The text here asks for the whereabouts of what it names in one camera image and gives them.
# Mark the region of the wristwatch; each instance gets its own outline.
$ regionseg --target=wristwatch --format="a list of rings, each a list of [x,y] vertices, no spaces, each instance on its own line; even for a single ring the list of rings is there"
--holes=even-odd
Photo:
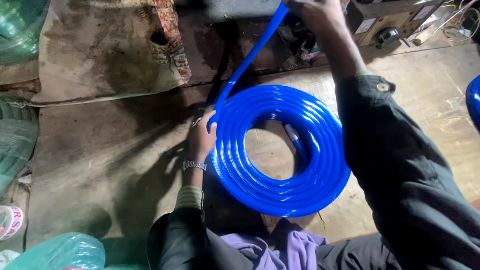
[[[200,162],[200,161],[191,161],[191,160],[185,160],[182,165],[182,170],[186,171],[188,168],[200,168],[204,171],[207,170],[207,164]]]

